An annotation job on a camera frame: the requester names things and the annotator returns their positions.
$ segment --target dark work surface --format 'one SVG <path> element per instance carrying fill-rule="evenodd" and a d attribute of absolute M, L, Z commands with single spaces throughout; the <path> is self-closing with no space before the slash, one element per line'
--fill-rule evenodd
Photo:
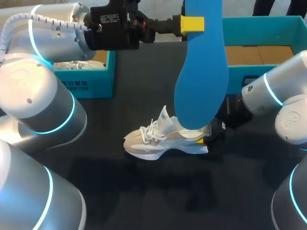
<path fill-rule="evenodd" d="M 80 100 L 84 135 L 33 156 L 82 192 L 87 230 L 274 229 L 274 191 L 305 154 L 278 138 L 275 115 L 228 131 L 202 157 L 172 151 L 141 161 L 124 152 L 123 137 L 156 120 L 165 104 L 174 115 L 185 51 L 183 43 L 159 43 L 120 52 L 115 97 Z"/>

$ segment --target white sneaker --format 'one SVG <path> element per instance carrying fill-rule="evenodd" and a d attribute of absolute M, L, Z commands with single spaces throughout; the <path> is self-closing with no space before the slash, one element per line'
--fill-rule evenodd
<path fill-rule="evenodd" d="M 190 154 L 208 153 L 208 147 L 196 144 L 204 136 L 211 135 L 211 126 L 188 130 L 180 125 L 177 117 L 169 117 L 166 106 L 157 121 L 140 127 L 125 136 L 125 150 L 144 160 L 157 160 L 169 149 L 178 149 Z"/>

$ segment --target cable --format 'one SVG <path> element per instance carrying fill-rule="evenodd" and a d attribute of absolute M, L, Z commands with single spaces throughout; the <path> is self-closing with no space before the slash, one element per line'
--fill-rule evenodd
<path fill-rule="evenodd" d="M 59 27 L 66 27 L 74 30 L 83 30 L 88 31 L 88 28 L 84 25 L 84 23 L 72 23 L 68 21 L 62 21 L 55 18 L 48 18 L 39 14 L 30 14 L 30 13 L 19 13 L 11 16 L 8 20 L 6 20 L 2 34 L 1 34 L 1 44 L 0 44 L 0 56 L 6 53 L 7 49 L 7 36 L 10 34 L 12 25 L 17 21 L 22 20 L 33 20 L 35 22 L 41 22 L 45 24 L 51 24 Z"/>

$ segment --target white shoelace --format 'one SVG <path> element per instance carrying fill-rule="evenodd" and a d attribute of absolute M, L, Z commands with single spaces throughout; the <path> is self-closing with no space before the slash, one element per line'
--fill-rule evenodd
<path fill-rule="evenodd" d="M 156 125 L 157 121 L 153 122 L 152 120 L 150 126 L 148 126 L 147 128 L 140 127 L 141 136 L 145 144 L 148 144 L 152 139 L 154 139 L 155 141 L 166 139 L 166 137 L 163 137 L 163 134 L 162 135 L 157 134 Z"/>

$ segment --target teal box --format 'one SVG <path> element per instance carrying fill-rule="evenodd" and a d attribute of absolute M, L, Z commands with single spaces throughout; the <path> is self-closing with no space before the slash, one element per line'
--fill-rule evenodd
<path fill-rule="evenodd" d="M 300 16 L 223 18 L 225 46 L 290 46 L 307 50 L 307 26 Z M 241 91 L 245 76 L 262 76 L 277 65 L 229 66 L 227 94 Z"/>
<path fill-rule="evenodd" d="M 75 98 L 111 98 L 116 52 L 108 51 L 105 69 L 56 69 L 55 75 Z"/>

